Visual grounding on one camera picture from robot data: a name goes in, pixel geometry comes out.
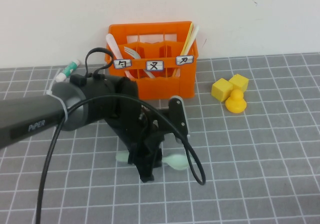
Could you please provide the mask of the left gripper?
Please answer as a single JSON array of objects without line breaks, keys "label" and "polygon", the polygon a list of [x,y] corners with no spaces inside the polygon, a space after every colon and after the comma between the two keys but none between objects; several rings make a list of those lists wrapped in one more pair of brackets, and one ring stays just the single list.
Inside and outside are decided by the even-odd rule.
[{"label": "left gripper", "polygon": [[162,166],[160,143],[164,135],[160,134],[155,120],[148,108],[114,109],[106,118],[126,146],[127,154],[121,154],[120,160],[135,165],[143,183],[154,181],[153,169]]}]

